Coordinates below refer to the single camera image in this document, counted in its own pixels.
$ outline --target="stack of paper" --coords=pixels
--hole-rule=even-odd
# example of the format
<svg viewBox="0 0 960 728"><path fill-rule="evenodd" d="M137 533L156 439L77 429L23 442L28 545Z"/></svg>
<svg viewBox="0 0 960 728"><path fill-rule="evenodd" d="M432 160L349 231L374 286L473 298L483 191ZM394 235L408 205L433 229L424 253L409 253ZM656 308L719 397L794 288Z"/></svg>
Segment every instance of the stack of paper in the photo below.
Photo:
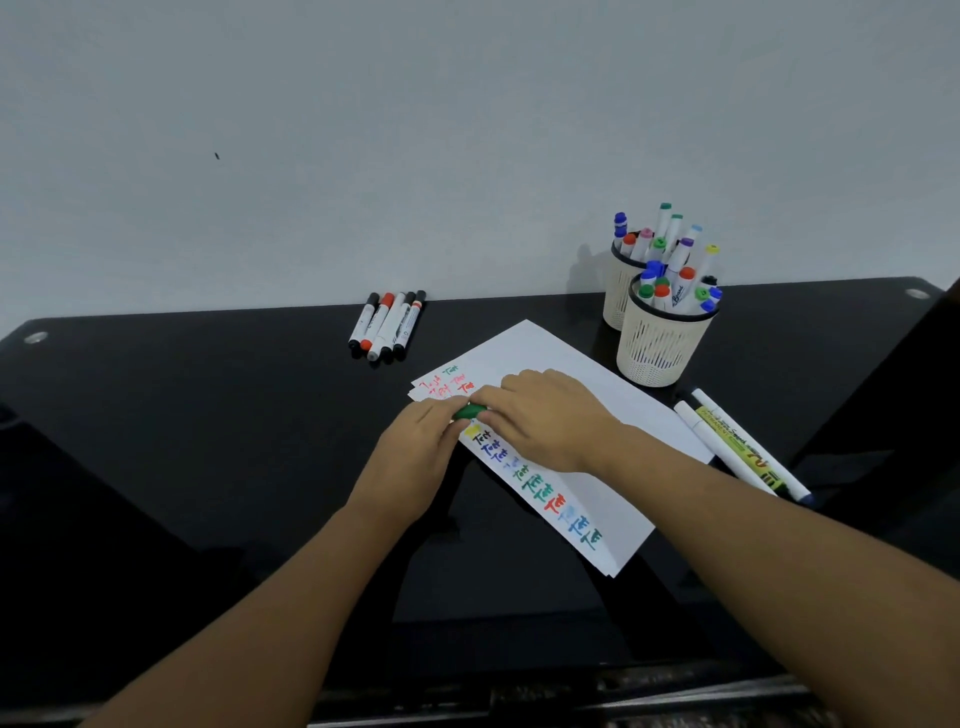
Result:
<svg viewBox="0 0 960 728"><path fill-rule="evenodd" d="M414 379L410 397L469 396L524 369L556 369L573 376L621 422L640 427L701 462L712 457L669 407L529 321ZM554 473L525 460L479 422L470 423L460 441L608 576L616 576L654 530L642 513L592 475Z"/></svg>

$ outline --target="black desk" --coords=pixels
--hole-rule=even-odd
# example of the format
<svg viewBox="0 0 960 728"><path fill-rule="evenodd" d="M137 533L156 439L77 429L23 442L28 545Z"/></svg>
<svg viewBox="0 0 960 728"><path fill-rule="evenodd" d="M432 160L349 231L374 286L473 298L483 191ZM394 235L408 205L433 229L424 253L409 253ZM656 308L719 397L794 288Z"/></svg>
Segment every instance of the black desk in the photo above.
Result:
<svg viewBox="0 0 960 728"><path fill-rule="evenodd" d="M939 291L866 279L725 295L681 385L703 386L788 462ZM0 563L20 585L3 600L18 628L0 708L102 700L226 609L346 500L415 376L524 318L615 370L602 298L432 302L407 359L378 366L348 352L356 305L19 328L0 342L12 411ZM24 343L39 330L44 341ZM739 654L718 614L659 534L617 579L600 576L457 449L435 507L362 598L328 684Z"/></svg>

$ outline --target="pen holder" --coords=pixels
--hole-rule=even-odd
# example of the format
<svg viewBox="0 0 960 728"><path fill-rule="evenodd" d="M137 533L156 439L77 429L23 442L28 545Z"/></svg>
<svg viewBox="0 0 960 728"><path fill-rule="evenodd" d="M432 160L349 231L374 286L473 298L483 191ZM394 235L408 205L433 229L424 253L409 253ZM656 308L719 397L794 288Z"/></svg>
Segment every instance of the pen holder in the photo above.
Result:
<svg viewBox="0 0 960 728"><path fill-rule="evenodd" d="M627 308L630 281L644 271L647 265L622 255L616 249L615 243L610 245L610 252L610 262L607 264L607 295L603 300L603 320L620 331L623 329L623 312Z"/></svg>
<svg viewBox="0 0 960 728"><path fill-rule="evenodd" d="M716 309L692 316L660 311L640 300L636 292L639 281L640 276L635 276L627 285L616 368L640 386L666 387L684 372Z"/></svg>

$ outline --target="right hand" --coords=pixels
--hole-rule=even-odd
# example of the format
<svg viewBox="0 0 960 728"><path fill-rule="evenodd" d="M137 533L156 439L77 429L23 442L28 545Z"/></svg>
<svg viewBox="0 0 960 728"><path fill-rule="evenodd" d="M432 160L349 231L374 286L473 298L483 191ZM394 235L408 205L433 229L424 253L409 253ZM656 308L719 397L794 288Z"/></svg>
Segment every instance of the right hand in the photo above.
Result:
<svg viewBox="0 0 960 728"><path fill-rule="evenodd" d="M506 375L470 401L489 409L477 420L523 457L558 473L589 473L590 457L621 425L587 387L554 369Z"/></svg>

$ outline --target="green marker cap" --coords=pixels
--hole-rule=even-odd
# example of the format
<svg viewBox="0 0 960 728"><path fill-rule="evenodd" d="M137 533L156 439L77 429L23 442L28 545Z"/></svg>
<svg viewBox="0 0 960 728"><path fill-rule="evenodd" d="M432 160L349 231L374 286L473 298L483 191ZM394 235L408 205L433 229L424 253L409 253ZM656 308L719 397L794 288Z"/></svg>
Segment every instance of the green marker cap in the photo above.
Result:
<svg viewBox="0 0 960 728"><path fill-rule="evenodd" d="M483 404L468 404L453 413L453 420L472 420L487 409Z"/></svg>

